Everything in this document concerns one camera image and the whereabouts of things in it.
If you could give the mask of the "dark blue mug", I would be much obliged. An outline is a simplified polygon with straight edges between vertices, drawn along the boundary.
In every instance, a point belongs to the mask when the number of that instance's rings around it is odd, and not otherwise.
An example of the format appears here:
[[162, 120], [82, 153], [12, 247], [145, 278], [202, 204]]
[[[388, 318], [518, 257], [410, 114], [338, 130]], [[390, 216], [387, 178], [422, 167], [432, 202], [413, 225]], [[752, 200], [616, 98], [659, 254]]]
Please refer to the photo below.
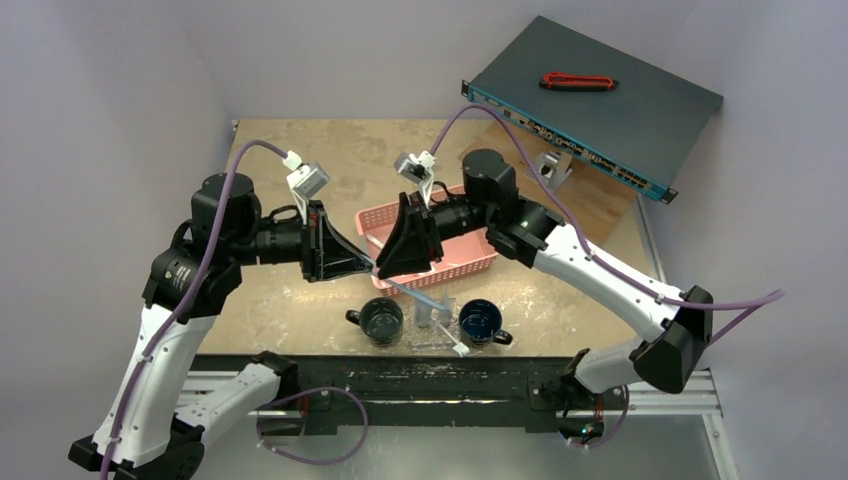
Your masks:
[[460, 340], [472, 348], [490, 344], [511, 345], [513, 336], [503, 329], [503, 315], [489, 300], [474, 299], [458, 315]]

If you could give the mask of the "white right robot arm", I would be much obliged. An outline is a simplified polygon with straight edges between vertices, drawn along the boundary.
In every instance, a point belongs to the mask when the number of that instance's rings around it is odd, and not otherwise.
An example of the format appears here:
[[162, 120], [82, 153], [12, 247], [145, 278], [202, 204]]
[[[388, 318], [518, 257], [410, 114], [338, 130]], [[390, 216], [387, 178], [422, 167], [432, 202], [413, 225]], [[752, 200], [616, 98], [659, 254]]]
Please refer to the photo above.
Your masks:
[[376, 261], [379, 278], [426, 272], [442, 260], [443, 242], [481, 230], [500, 256], [570, 284], [636, 332], [629, 343], [577, 356], [561, 381], [569, 404], [584, 407], [611, 387], [639, 381], [666, 393], [684, 390], [710, 343], [712, 315], [678, 303], [711, 303], [706, 290], [683, 292], [582, 244], [574, 223], [520, 194], [515, 169], [491, 149], [464, 157], [463, 193], [431, 203], [434, 162], [428, 152], [395, 161], [418, 190], [399, 196], [397, 220]]

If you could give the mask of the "dark green mug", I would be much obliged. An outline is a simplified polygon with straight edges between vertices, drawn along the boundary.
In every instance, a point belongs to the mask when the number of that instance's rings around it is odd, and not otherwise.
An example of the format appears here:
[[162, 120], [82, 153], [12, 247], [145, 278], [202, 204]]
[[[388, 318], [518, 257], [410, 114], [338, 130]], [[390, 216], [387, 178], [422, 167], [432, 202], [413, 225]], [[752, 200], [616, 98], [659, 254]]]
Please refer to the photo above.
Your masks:
[[401, 336], [404, 314], [396, 301], [381, 297], [367, 301], [359, 310], [347, 310], [345, 319], [357, 325], [374, 345], [387, 347]]

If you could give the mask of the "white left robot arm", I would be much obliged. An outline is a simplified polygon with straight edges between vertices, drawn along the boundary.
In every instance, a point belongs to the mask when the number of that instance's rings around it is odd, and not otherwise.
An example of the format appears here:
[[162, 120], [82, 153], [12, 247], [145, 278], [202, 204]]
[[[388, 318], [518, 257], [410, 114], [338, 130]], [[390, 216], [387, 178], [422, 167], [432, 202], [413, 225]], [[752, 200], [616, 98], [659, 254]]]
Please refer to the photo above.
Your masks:
[[298, 365], [270, 351], [200, 401], [177, 404], [244, 267], [296, 263], [311, 283], [375, 268], [330, 225], [320, 202], [308, 203], [305, 218], [263, 216], [252, 180], [239, 173], [208, 177], [191, 211], [151, 265], [133, 356], [108, 414], [69, 450], [71, 462], [106, 479], [188, 479], [208, 447], [250, 411], [307, 407]]

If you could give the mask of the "pink perforated plastic basket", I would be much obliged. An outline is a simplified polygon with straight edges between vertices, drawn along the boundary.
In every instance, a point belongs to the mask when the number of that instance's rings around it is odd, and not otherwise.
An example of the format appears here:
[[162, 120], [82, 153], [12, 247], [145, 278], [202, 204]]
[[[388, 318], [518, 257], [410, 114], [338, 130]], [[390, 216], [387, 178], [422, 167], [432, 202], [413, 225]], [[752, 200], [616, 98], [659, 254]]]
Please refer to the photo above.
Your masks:
[[[358, 211], [354, 216], [364, 250], [373, 259], [383, 248], [398, 216], [399, 202], [384, 203]], [[442, 261], [431, 270], [392, 277], [391, 280], [414, 289], [423, 289], [488, 269], [498, 254], [485, 238], [486, 230], [476, 230], [442, 243]]]

